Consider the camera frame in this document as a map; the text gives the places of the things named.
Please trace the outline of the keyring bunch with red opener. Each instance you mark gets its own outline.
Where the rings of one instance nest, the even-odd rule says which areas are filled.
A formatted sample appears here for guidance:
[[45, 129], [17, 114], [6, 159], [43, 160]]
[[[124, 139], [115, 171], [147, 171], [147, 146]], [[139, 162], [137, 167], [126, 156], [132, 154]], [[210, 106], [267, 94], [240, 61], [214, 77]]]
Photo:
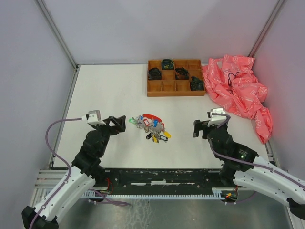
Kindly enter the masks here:
[[154, 143], [168, 142], [172, 137], [165, 128], [165, 124], [161, 118], [152, 114], [142, 114], [137, 117], [131, 117], [129, 123], [136, 126], [138, 129], [144, 130], [147, 135], [147, 140], [152, 140]]

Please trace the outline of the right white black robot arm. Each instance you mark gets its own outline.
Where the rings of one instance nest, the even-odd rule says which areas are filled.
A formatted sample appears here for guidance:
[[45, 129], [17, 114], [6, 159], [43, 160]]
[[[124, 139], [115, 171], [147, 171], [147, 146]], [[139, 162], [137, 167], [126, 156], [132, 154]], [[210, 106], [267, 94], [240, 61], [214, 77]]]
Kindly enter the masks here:
[[305, 182], [262, 158], [251, 148], [237, 143], [228, 133], [228, 121], [210, 124], [195, 120], [193, 136], [207, 140], [215, 158], [224, 162], [219, 182], [234, 184], [266, 195], [284, 206], [300, 219], [305, 218]]

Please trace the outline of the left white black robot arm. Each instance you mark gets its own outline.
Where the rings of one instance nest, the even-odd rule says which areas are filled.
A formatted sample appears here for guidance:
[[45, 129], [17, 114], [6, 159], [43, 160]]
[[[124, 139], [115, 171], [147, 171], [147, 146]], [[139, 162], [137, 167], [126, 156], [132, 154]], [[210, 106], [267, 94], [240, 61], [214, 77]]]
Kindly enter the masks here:
[[75, 121], [85, 121], [93, 128], [69, 163], [54, 153], [67, 166], [68, 170], [50, 193], [33, 207], [27, 206], [21, 213], [26, 229], [57, 229], [62, 218], [79, 198], [93, 186], [105, 182], [105, 170], [100, 166], [110, 137], [126, 130], [126, 117], [110, 116], [101, 119], [98, 110], [90, 111]]

